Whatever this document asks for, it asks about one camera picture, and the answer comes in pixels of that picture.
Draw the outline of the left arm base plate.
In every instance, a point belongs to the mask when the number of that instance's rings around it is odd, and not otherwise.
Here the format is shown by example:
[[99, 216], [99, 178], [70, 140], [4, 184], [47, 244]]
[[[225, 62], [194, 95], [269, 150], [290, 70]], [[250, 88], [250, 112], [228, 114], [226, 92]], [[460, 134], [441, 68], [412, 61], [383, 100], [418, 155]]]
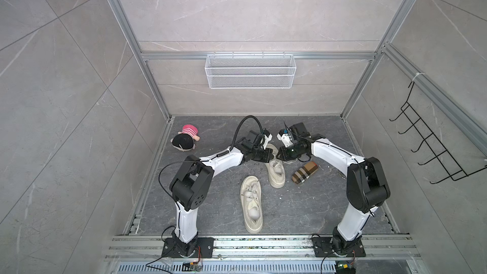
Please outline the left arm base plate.
[[170, 258], [211, 258], [214, 250], [214, 238], [196, 237], [189, 243], [178, 238], [167, 238], [164, 241], [162, 257]]

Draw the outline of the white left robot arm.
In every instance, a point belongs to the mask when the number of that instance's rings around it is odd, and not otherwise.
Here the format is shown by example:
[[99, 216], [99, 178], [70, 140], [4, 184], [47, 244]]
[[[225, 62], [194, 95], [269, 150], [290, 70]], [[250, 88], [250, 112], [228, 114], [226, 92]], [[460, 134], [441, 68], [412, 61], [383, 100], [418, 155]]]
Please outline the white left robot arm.
[[212, 180], [219, 173], [247, 161], [268, 163], [273, 159], [268, 142], [269, 131], [250, 131], [234, 145], [211, 156], [188, 156], [173, 178], [169, 190], [176, 206], [176, 230], [173, 238], [183, 244], [195, 242], [198, 237], [198, 208], [207, 197]]

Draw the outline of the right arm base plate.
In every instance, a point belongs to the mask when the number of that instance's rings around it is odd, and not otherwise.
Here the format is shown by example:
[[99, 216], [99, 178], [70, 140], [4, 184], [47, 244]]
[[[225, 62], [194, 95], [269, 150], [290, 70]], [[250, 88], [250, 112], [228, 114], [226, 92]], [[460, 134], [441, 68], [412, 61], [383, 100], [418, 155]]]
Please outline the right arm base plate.
[[318, 258], [364, 258], [366, 256], [361, 236], [354, 241], [343, 241], [339, 237], [312, 237], [311, 241], [315, 256]]

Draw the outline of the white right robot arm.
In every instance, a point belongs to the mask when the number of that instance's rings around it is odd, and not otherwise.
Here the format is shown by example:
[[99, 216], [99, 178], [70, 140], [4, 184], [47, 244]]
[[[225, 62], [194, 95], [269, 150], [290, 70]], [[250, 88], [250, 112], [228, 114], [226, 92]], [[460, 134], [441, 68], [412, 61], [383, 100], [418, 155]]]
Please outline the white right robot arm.
[[361, 240], [369, 218], [391, 195], [380, 161], [350, 153], [319, 136], [293, 140], [284, 134], [278, 139], [284, 144], [279, 149], [278, 159], [290, 161], [306, 154], [323, 159], [345, 175], [349, 204], [340, 224], [333, 230], [331, 247], [338, 256], [349, 254]]

